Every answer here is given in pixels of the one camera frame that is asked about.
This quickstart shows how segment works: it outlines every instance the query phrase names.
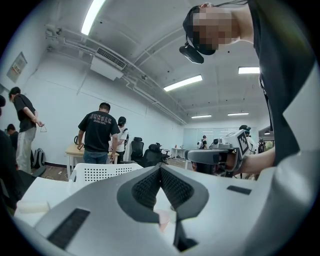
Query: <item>glass wall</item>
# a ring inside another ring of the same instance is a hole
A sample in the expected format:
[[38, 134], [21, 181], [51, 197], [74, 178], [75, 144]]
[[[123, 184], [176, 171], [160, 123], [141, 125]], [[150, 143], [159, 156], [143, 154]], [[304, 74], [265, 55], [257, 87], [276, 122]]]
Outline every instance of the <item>glass wall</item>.
[[[206, 136], [206, 141], [209, 145], [213, 142], [215, 138], [223, 137], [232, 132], [239, 131], [239, 128], [185, 128], [183, 129], [183, 146], [185, 149], [195, 149], [197, 142], [201, 141], [203, 136]], [[256, 128], [251, 128], [250, 135], [253, 141], [258, 143], [258, 130]]]

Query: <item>ceiling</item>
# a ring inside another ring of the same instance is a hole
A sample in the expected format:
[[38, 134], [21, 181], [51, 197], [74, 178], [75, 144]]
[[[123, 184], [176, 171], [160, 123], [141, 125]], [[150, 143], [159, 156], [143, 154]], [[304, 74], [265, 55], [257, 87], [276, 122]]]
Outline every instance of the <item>ceiling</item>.
[[[97, 49], [99, 43], [129, 60], [149, 78], [141, 85], [148, 85], [150, 94], [170, 106], [186, 122], [194, 115], [224, 115], [241, 111], [256, 115], [266, 107], [258, 75], [238, 74], [240, 66], [259, 65], [252, 44], [241, 41], [228, 45], [214, 55], [204, 56], [204, 64], [191, 63], [179, 52], [179, 47], [185, 43], [182, 22], [189, 9], [202, 1], [106, 0], [91, 28], [89, 39], [79, 35], [92, 1], [54, 2], [48, 28], [62, 28], [62, 34], [54, 36], [59, 40], [63, 36], [91, 49]], [[211, 2], [220, 4], [224, 1]], [[49, 40], [53, 48], [90, 61], [88, 54], [79, 54], [75, 49], [57, 44], [53, 38]], [[126, 72], [141, 77], [141, 72], [132, 65], [127, 66]], [[199, 74], [203, 81], [170, 92], [160, 90]]]

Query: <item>jeans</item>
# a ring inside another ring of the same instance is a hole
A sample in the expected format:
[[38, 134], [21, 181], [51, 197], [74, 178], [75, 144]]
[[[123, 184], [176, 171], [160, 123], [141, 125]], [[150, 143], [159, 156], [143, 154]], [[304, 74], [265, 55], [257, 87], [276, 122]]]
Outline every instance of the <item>jeans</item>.
[[83, 160], [86, 164], [105, 165], [108, 159], [108, 152], [93, 152], [84, 150]]

